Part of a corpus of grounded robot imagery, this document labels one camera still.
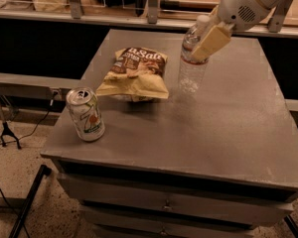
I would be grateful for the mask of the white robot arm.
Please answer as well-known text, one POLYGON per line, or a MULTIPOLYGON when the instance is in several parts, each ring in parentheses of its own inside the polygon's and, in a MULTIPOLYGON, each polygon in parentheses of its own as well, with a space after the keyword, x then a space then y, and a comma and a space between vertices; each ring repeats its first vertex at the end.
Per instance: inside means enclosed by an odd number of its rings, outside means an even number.
POLYGON ((212 11, 211 23, 192 50, 192 58, 205 60, 230 41, 233 32, 243 32, 264 20, 274 10, 269 31, 278 33, 293 0, 221 0, 212 11))

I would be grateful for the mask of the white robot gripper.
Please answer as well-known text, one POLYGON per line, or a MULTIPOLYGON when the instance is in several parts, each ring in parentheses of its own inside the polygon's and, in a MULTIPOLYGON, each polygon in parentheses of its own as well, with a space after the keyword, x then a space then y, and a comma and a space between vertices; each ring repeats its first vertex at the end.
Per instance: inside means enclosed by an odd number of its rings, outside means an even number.
POLYGON ((265 19, 270 9, 260 0, 221 0, 209 14, 212 27, 192 50, 192 58, 202 61, 230 41, 232 24, 238 32, 246 31, 265 19))

